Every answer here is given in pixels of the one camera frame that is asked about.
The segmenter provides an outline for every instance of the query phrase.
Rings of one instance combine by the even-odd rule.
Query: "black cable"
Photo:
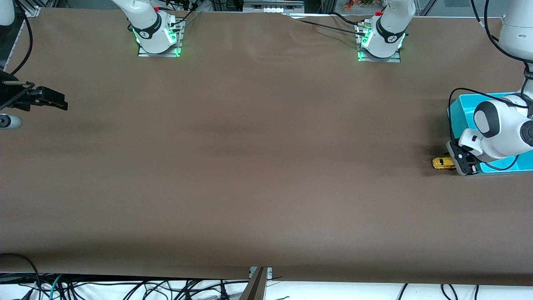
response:
[[[228,295],[228,292],[226,291],[226,287],[224,285],[224,281],[220,280],[220,300],[229,300],[230,296]]]
[[[170,286],[170,281],[167,280],[168,290],[170,291],[170,299],[174,297],[172,287]]]
[[[338,12],[334,12],[334,11],[332,11],[332,12],[329,13],[329,14],[336,15],[337,17],[341,18],[341,20],[343,20],[344,22],[346,22],[346,23],[348,23],[348,24],[357,25],[357,23],[359,23],[359,22],[353,22],[353,21],[348,20],[347,18],[345,18],[343,15],[341,15],[341,14],[338,13]]]
[[[497,170],[497,171],[507,171],[508,169],[512,168],[512,167],[516,164],[516,161],[518,160],[518,157],[519,157],[519,156],[520,156],[520,154],[517,155],[517,156],[515,156],[513,162],[512,162],[508,167],[505,167],[505,168],[498,168],[498,167],[495,167],[495,166],[489,164],[488,162],[486,162],[485,165],[486,165],[487,167],[493,169],[493,170]]]
[[[403,287],[401,288],[400,290],[400,294],[398,295],[398,300],[401,300],[402,296],[403,296],[403,292],[405,291],[405,289],[407,288],[407,285],[408,283],[404,284]]]
[[[67,284],[67,287],[65,288],[65,290],[66,290],[66,294],[67,294],[68,300],[72,300],[72,298],[70,297],[70,290],[68,288],[68,284]]]
[[[188,17],[193,11],[194,11],[194,10],[190,10],[190,11],[185,15],[185,17],[183,17],[181,20],[179,20],[179,21],[176,22],[176,23],[171,23],[170,26],[174,26],[174,25],[177,25],[177,24],[179,24],[179,23],[185,21],[185,19],[186,19],[186,18],[187,18],[187,17]]]
[[[479,18],[478,10],[475,8],[474,0],[470,0],[470,3],[472,4],[472,10],[474,11],[475,19],[478,21],[479,25],[481,25],[481,27],[483,27],[483,29],[484,29],[485,25],[481,22],[481,19]],[[492,38],[496,42],[499,42],[499,39],[497,37],[495,37],[494,35],[492,35]]]
[[[28,262],[31,265],[31,268],[35,272],[35,281],[37,282],[37,287],[39,289],[39,299],[41,298],[41,280],[39,278],[39,272],[37,271],[37,267],[33,264],[33,262],[26,256],[22,254],[17,253],[0,253],[0,258],[2,257],[18,257],[24,259],[26,262]]]
[[[24,285],[22,283],[19,283],[18,284],[19,286],[21,287],[27,287],[27,288],[30,288],[31,290],[38,290],[39,292],[42,292],[45,296],[46,296],[46,299],[48,299],[50,297],[50,294],[48,292],[50,292],[50,290],[47,290],[47,289],[39,289],[37,287],[31,287],[31,286],[27,286],[27,285]]]
[[[146,300],[146,298],[148,297],[148,295],[150,295],[150,293],[152,293],[153,291],[158,291],[157,288],[160,287],[162,284],[164,284],[166,281],[162,281],[160,283],[158,283],[156,286],[154,286],[153,288],[150,288],[150,291],[146,290],[146,292],[144,293],[144,296],[142,297],[142,300]]]
[[[30,300],[30,297],[31,297],[32,293],[33,293],[33,289],[30,289],[29,291],[26,292],[24,297],[21,298],[21,300]]]
[[[527,60],[527,59],[523,59],[523,58],[519,58],[519,57],[516,57],[514,55],[511,55],[511,54],[507,53],[505,50],[502,49],[502,47],[500,47],[498,45],[498,43],[496,43],[496,41],[492,38],[492,34],[490,33],[489,25],[488,25],[488,22],[487,22],[487,20],[488,20],[488,17],[487,17],[488,11],[489,11],[489,0],[486,0],[485,1],[485,10],[484,10],[485,15],[483,16],[483,22],[485,23],[485,32],[487,33],[487,36],[489,37],[489,40],[494,45],[494,47],[496,47],[496,49],[498,49],[501,53],[505,54],[506,56],[508,56],[510,58],[513,58],[513,59],[516,59],[516,60],[519,60],[519,61],[523,61],[523,62],[529,62],[529,63],[533,64],[533,61],[530,61],[530,60]]]
[[[181,300],[183,297],[190,297],[191,288],[199,284],[200,280],[192,280],[190,283],[187,282],[183,290],[174,298],[175,300]]]
[[[148,281],[142,281],[140,283],[138,283],[134,288],[132,288],[127,294],[126,296],[124,296],[123,300],[129,300],[131,298],[131,296],[135,293],[136,290],[138,290],[140,287],[142,287],[143,285],[145,285]]]
[[[161,294],[161,295],[163,295],[163,296],[165,296],[166,300],[169,300],[169,299],[168,299],[168,296],[167,296],[164,292],[162,292],[162,291],[160,291],[160,290],[155,290],[155,292],[156,292],[156,293],[159,293],[159,294]]]
[[[76,296],[76,291],[74,291],[74,284],[72,282],[67,284],[67,287],[69,289],[69,292],[72,293],[72,297],[74,300],[78,300],[78,297]]]
[[[529,73],[529,64],[527,62],[524,62],[524,65],[526,67],[526,69],[524,70],[524,73]],[[525,99],[524,99],[524,90],[526,89],[526,84],[528,83],[528,80],[529,79],[527,77],[524,79],[524,83],[522,84],[522,88],[520,89],[520,97],[524,101],[525,101]]]
[[[239,280],[239,281],[225,282],[225,283],[223,283],[223,284],[224,284],[224,285],[232,285],[232,284],[234,284],[234,283],[248,283],[248,282],[249,282],[248,280]],[[220,285],[221,285],[221,284],[218,283],[218,284],[216,284],[216,285],[212,285],[212,286],[208,286],[208,287],[206,287],[206,288],[200,289],[200,290],[196,291],[194,294],[192,294],[192,295],[188,296],[187,298],[185,298],[184,300],[191,300],[191,299],[194,297],[194,295],[196,295],[197,293],[201,293],[201,292],[203,292],[203,291],[211,290],[211,289],[213,289],[213,288],[215,288],[215,287],[218,287],[218,286],[220,286]]]
[[[331,27],[331,26],[322,25],[322,24],[318,24],[318,23],[315,23],[315,22],[309,22],[309,21],[305,21],[305,20],[301,20],[301,19],[297,19],[297,20],[300,21],[300,22],[307,23],[307,24],[316,25],[316,26],[320,26],[320,27],[324,27],[324,28],[333,29],[333,30],[338,30],[338,31],[346,32],[346,33],[355,34],[355,35],[365,35],[364,33],[361,33],[361,32],[355,32],[355,31],[350,31],[350,30],[341,29],[341,28],[337,28],[337,27]]]
[[[33,49],[33,33],[31,32],[31,26],[30,22],[28,21],[28,17],[26,16],[26,12],[22,9],[22,5],[20,4],[19,0],[16,0],[17,6],[19,7],[20,11],[22,12],[22,16],[24,17],[24,22],[26,22],[26,27],[28,27],[28,36],[29,36],[29,46],[28,51],[26,52],[26,56],[24,56],[23,60],[20,62],[20,64],[13,70],[10,74],[15,75],[28,61],[28,58],[30,57],[31,50]]]
[[[74,295],[78,296],[81,300],[87,300],[83,298],[80,294],[78,294],[78,292],[76,292],[76,289],[74,288],[74,284],[72,284],[72,292],[74,293]]]
[[[55,289],[59,292],[59,298],[60,299],[71,300],[70,298],[67,299],[67,297],[65,296],[65,290],[63,289],[62,282],[58,282],[58,285],[55,287]]]
[[[74,287],[77,288],[77,287],[84,286],[84,285],[95,285],[95,286],[122,286],[122,285],[125,285],[125,286],[133,286],[133,285],[138,285],[140,283],[142,283],[142,282],[116,282],[116,283],[82,282],[82,283],[76,284]]]
[[[452,285],[447,285],[447,286],[449,286],[449,287],[451,288],[451,291],[454,293],[455,300],[459,300],[459,298],[457,298],[457,293],[455,292],[454,287],[453,287]],[[448,294],[446,294],[446,292],[444,291],[444,285],[440,285],[440,290],[441,290],[442,294],[444,295],[444,297],[446,297],[446,299],[448,299],[448,300],[452,300],[452,299],[448,296]]]

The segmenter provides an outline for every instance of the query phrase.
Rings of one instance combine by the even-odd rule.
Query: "metal frame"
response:
[[[255,270],[252,279],[250,279],[246,285],[246,288],[244,289],[239,300],[263,300],[265,298],[265,290],[267,289],[268,278],[268,268],[258,267]]]
[[[437,2],[437,0],[430,0],[427,3],[426,7],[424,7],[424,9],[422,10],[422,12],[419,15],[427,15],[427,14],[429,14],[430,10],[435,5],[435,2]]]

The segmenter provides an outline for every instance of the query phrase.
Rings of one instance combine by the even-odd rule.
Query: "bundle of cables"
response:
[[[229,296],[226,292],[225,287],[227,285],[234,285],[237,283],[248,283],[248,280],[233,280],[233,281],[223,281],[220,280],[220,283],[216,283],[207,287],[195,288],[204,279],[188,279],[183,288],[173,288],[171,286],[171,281],[179,280],[176,278],[150,278],[150,280],[141,280],[141,281],[129,281],[129,282],[79,282],[67,276],[66,274],[40,274],[35,266],[35,264],[26,256],[15,254],[15,253],[2,253],[0,258],[4,257],[14,257],[18,259],[23,259],[31,265],[33,273],[0,273],[0,284],[13,284],[16,283],[21,286],[29,287],[30,290],[22,298],[22,300],[28,300],[34,291],[39,292],[38,299],[42,298],[44,294],[49,300],[87,300],[85,299],[76,288],[85,285],[95,285],[95,286],[119,286],[119,285],[130,285],[133,288],[124,296],[123,300],[131,300],[133,294],[141,287],[144,288],[144,294],[142,299],[146,298],[152,293],[159,293],[164,295],[167,300],[191,300],[196,294],[202,293],[204,291],[213,290],[217,291],[221,295],[221,299],[228,299]],[[92,280],[91,275],[84,276],[87,280]],[[161,290],[166,290],[170,292],[170,297],[168,293],[164,293]]]

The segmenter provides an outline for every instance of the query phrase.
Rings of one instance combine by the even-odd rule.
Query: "teal box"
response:
[[[503,97],[509,93],[492,93],[489,94],[494,97]],[[474,110],[476,106],[485,101],[490,100],[485,96],[479,94],[463,94],[460,95],[457,100],[451,104],[451,128],[454,132],[456,138],[461,136],[461,133],[466,128],[478,129],[474,123]],[[490,164],[498,168],[507,168],[514,161],[514,156],[507,157],[505,159],[491,162]],[[478,165],[479,173],[477,175],[496,175],[496,174],[509,174],[516,172],[527,172],[533,171],[533,151],[529,151],[523,154],[520,154],[520,157],[516,161],[516,164],[508,170],[498,171],[491,169],[485,163],[480,163]]]

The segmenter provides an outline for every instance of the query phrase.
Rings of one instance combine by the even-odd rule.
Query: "cable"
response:
[[[148,291],[148,289],[146,289],[146,284],[144,285],[144,288],[146,289],[146,292],[144,293],[144,296],[142,297],[142,300],[146,300],[146,298],[148,297],[148,295],[150,295],[150,293],[152,293],[153,291],[158,291],[157,288],[160,287],[162,284],[164,284],[166,281],[162,281],[160,283],[158,283],[156,286],[154,286],[153,288],[150,288],[150,291]]]
[[[324,27],[324,28],[338,30],[338,31],[346,32],[346,33],[351,33],[351,34],[355,34],[355,35],[365,35],[364,33],[361,33],[361,32],[355,32],[355,31],[350,31],[350,30],[346,30],[346,29],[340,29],[340,28],[337,28],[337,27],[331,27],[331,26],[322,25],[322,24],[318,24],[318,23],[315,23],[315,22],[309,22],[309,21],[305,21],[305,20],[301,20],[301,19],[298,19],[298,21],[304,22],[304,23],[307,23],[307,24],[311,24],[311,25]]]
[[[496,47],[496,49],[498,49],[501,53],[505,54],[506,56],[510,57],[510,58],[513,58],[513,59],[516,59],[516,60],[519,60],[519,61],[523,61],[523,62],[529,62],[529,63],[532,63],[533,64],[533,61],[530,61],[530,60],[527,60],[527,59],[523,59],[523,58],[519,58],[519,57],[516,57],[512,54],[509,54],[507,53],[505,50],[502,49],[502,47],[500,47],[498,45],[498,43],[496,43],[496,41],[492,38],[492,34],[490,33],[490,29],[489,29],[489,26],[488,26],[488,17],[487,17],[487,13],[489,11],[489,0],[486,0],[485,1],[485,10],[484,10],[484,16],[483,16],[483,22],[485,23],[485,32],[487,33],[487,36],[489,37],[489,40],[490,42],[494,45],[494,47]]]
[[[452,285],[447,285],[451,288],[451,291],[454,293],[454,297],[455,297],[455,300],[458,300],[457,298],[457,293],[455,292],[455,289]],[[446,292],[444,291],[444,285],[440,285],[440,290],[442,292],[442,294],[444,295],[444,297],[446,297],[446,299],[448,300],[451,300],[451,298],[448,296],[448,294],[446,294]]]
[[[232,285],[232,284],[235,284],[235,283],[248,283],[248,282],[249,282],[248,280],[231,281],[231,282],[225,282],[224,285]],[[187,298],[185,298],[184,300],[191,300],[194,297],[194,295],[196,295],[198,293],[201,293],[203,291],[207,291],[207,290],[213,289],[213,288],[218,287],[220,285],[221,284],[218,283],[216,285],[212,285],[212,286],[208,286],[206,288],[200,289],[200,290],[196,291],[194,294],[192,294],[192,295],[188,296]]]
[[[403,287],[401,288],[400,290],[400,294],[398,295],[398,300],[401,300],[402,296],[403,296],[403,292],[405,291],[405,289],[407,288],[407,285],[408,283],[404,284]]]
[[[515,156],[513,162],[512,162],[508,167],[505,167],[505,168],[498,168],[498,167],[495,167],[495,166],[489,164],[488,162],[486,162],[485,165],[486,165],[487,167],[493,169],[493,170],[497,170],[497,171],[507,171],[508,169],[512,168],[512,167],[516,164],[516,161],[518,160],[518,157],[519,157],[519,156],[520,156],[520,154],[517,155],[517,156]]]
[[[524,70],[524,73],[529,73],[529,64],[527,62],[524,62],[524,65],[526,67],[526,69]],[[524,79],[524,83],[522,84],[522,88],[520,89],[520,97],[524,101],[525,101],[525,99],[524,99],[524,90],[526,89],[526,84],[528,83],[528,80],[529,79],[527,77]]]
[[[346,22],[346,23],[348,23],[348,24],[357,25],[357,23],[360,22],[360,21],[358,21],[358,22],[350,21],[350,20],[348,20],[347,18],[345,18],[343,15],[341,15],[341,14],[338,13],[338,12],[334,12],[334,11],[332,11],[332,12],[329,13],[329,14],[336,15],[337,17],[341,18],[341,20],[343,20],[344,22]]]
[[[192,22],[195,20],[195,18],[198,17],[199,15],[201,15],[201,13],[202,13],[202,12],[199,11],[197,14],[195,14],[195,16],[192,17],[192,19],[190,19],[189,22],[187,22],[187,23],[183,26],[183,28],[185,29],[185,27],[187,27],[187,26],[189,26],[190,24],[192,24]]]
[[[55,278],[54,283],[52,284],[52,288],[50,289],[50,297],[49,297],[50,300],[52,300],[52,299],[54,298],[54,290],[55,290],[55,286],[58,284],[58,281],[59,281],[59,279],[61,278],[62,275],[63,275],[63,274],[59,274],[59,275]]]
[[[230,296],[228,295],[228,292],[226,291],[226,287],[224,285],[224,281],[220,280],[220,300],[229,300]]]
[[[185,21],[185,19],[186,19],[186,18],[187,18],[187,17],[188,17],[193,11],[194,11],[194,10],[190,10],[190,11],[185,15],[185,17],[183,17],[181,20],[179,20],[179,21],[176,22],[176,23],[171,23],[170,26],[174,26],[174,25],[177,25],[177,24],[179,24],[179,23]]]
[[[172,299],[174,294],[173,294],[172,287],[170,286],[170,281],[169,280],[167,280],[167,285],[168,285],[168,290],[170,291],[170,299]]]
[[[39,289],[39,300],[41,300],[41,280],[39,279],[39,272],[37,271],[37,267],[33,264],[33,262],[26,256],[22,255],[22,254],[17,254],[17,253],[0,253],[0,258],[1,257],[18,257],[18,258],[22,258],[24,259],[26,262],[28,262],[30,265],[31,265],[31,268],[34,270],[35,272],[35,281],[37,282],[37,287]]]
[[[143,285],[145,285],[148,281],[142,281],[140,282],[139,284],[137,284],[134,288],[132,288],[127,294],[126,296],[124,296],[123,300],[129,300],[131,298],[131,296],[135,293],[136,290],[138,290],[140,287],[142,287]]]
[[[475,19],[478,21],[479,25],[481,25],[481,28],[485,29],[485,24],[483,24],[483,22],[482,22],[481,19],[479,18],[478,10],[475,8],[474,0],[470,0],[470,3],[472,4],[472,10],[474,11]],[[492,38],[493,38],[496,42],[499,42],[499,39],[498,39],[497,37],[495,37],[494,35],[492,35]]]
[[[20,62],[20,64],[13,70],[10,74],[15,75],[28,61],[28,58],[30,57],[31,50],[33,49],[33,33],[31,32],[31,26],[30,22],[28,21],[28,17],[26,16],[26,12],[22,9],[22,6],[20,4],[19,0],[16,0],[17,6],[19,7],[20,11],[22,12],[22,16],[24,17],[24,22],[26,22],[26,26],[28,27],[28,36],[29,36],[29,46],[28,51],[26,52],[26,56],[24,56],[23,60]]]

